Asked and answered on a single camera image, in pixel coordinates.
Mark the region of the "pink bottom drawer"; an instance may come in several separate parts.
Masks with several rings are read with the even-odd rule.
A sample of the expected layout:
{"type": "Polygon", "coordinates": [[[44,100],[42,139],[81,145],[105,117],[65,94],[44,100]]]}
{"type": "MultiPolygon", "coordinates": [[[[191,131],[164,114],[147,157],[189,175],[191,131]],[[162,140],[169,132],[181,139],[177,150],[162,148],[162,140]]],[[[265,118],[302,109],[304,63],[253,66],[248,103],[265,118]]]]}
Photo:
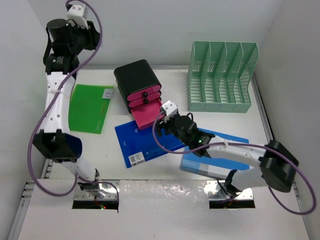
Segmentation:
{"type": "Polygon", "coordinates": [[[159,110],[162,106],[162,101],[157,98],[147,104],[141,104],[131,109],[133,118],[137,124],[138,130],[144,130],[153,125],[159,110]]]}

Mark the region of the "pink top drawer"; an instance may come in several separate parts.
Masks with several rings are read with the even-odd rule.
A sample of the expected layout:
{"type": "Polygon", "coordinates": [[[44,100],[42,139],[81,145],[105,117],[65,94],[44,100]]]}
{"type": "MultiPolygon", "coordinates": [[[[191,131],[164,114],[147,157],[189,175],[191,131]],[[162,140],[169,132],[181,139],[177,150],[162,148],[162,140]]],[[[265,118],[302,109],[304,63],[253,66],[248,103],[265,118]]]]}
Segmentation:
{"type": "Polygon", "coordinates": [[[156,85],[144,88],[142,90],[131,93],[126,99],[129,102],[132,102],[132,101],[140,99],[140,98],[146,98],[151,94],[159,92],[161,87],[162,86],[160,84],[156,84],[156,85]]]}

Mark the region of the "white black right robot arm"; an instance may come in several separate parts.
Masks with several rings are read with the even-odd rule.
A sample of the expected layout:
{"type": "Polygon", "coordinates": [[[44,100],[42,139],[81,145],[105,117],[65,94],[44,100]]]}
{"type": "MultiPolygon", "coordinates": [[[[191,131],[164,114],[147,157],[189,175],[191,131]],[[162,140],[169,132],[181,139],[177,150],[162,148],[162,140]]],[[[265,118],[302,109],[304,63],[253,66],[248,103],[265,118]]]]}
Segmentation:
{"type": "Polygon", "coordinates": [[[200,130],[188,115],[156,119],[152,135],[155,140],[162,135],[172,135],[189,148],[188,153],[200,158],[221,158],[249,165],[250,169],[232,169],[228,173],[224,190],[231,196],[255,187],[288,193],[299,166],[299,161],[277,140],[270,140],[268,144],[231,141],[200,130]]]}

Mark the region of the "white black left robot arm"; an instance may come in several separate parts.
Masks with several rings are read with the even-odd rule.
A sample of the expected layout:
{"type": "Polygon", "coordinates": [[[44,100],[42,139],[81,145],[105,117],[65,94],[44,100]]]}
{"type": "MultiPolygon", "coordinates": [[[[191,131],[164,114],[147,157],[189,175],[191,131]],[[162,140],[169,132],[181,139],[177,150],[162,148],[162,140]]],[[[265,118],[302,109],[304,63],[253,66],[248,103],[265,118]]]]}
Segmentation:
{"type": "Polygon", "coordinates": [[[35,128],[32,144],[46,158],[61,164],[73,175],[94,181],[97,170],[82,157],[82,141],[71,135],[69,108],[79,71],[78,55],[96,51],[100,33],[92,21],[54,19],[46,25],[47,46],[43,56],[47,94],[45,113],[35,128]]]}

